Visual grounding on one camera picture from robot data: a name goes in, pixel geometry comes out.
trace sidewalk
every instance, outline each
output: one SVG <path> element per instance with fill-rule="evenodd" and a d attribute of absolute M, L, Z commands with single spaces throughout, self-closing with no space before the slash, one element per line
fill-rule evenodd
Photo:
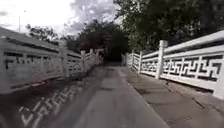
<path fill-rule="evenodd" d="M 224 116 L 190 93 L 181 93 L 176 86 L 149 76 L 139 76 L 129 68 L 122 68 L 126 80 L 148 102 L 171 128 L 223 128 Z"/>
<path fill-rule="evenodd" d="M 74 128 L 169 128 L 124 79 L 109 68 L 101 87 Z"/>

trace stone railing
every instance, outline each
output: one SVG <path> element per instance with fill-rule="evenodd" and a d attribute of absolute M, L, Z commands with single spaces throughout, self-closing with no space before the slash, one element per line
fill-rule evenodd
<path fill-rule="evenodd" d="M 48 79 L 77 76 L 99 64 L 97 51 L 82 54 L 0 28 L 0 94 Z"/>
<path fill-rule="evenodd" d="M 141 74 L 168 79 L 213 91 L 224 99 L 224 31 L 142 55 L 127 54 L 126 64 Z"/>

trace tree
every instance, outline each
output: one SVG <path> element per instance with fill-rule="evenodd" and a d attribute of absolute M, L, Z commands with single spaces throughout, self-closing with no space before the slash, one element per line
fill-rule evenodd
<path fill-rule="evenodd" d="M 117 17 L 123 17 L 122 26 L 132 49 L 156 50 L 161 39 L 174 45 L 223 27 L 223 13 L 218 15 L 220 11 L 214 9 L 214 5 L 221 4 L 218 0 L 114 0 L 114 3 L 120 7 Z"/>
<path fill-rule="evenodd" d="M 108 60 L 120 60 L 121 54 L 128 50 L 128 38 L 119 25 L 113 22 L 93 20 L 76 38 L 76 46 L 80 50 L 103 48 Z"/>
<path fill-rule="evenodd" d="M 37 38 L 42 41 L 47 41 L 51 44 L 58 45 L 58 42 L 55 40 L 58 39 L 58 35 L 52 28 L 41 28 L 41 27 L 31 27 L 31 25 L 27 25 L 26 28 L 29 30 L 29 35 L 31 37 Z"/>

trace overcast sky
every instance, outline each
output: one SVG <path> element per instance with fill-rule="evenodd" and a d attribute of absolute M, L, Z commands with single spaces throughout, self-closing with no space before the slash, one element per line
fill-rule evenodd
<path fill-rule="evenodd" d="M 77 33 L 92 19 L 113 20 L 113 0 L 0 0 L 0 26 L 22 32 L 25 26 L 48 26 L 60 34 Z"/>

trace asphalt road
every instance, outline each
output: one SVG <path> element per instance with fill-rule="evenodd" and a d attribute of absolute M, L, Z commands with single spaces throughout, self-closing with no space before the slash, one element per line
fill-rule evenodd
<path fill-rule="evenodd" d="M 124 80 L 119 68 L 109 68 L 100 88 L 73 128 L 169 128 Z"/>

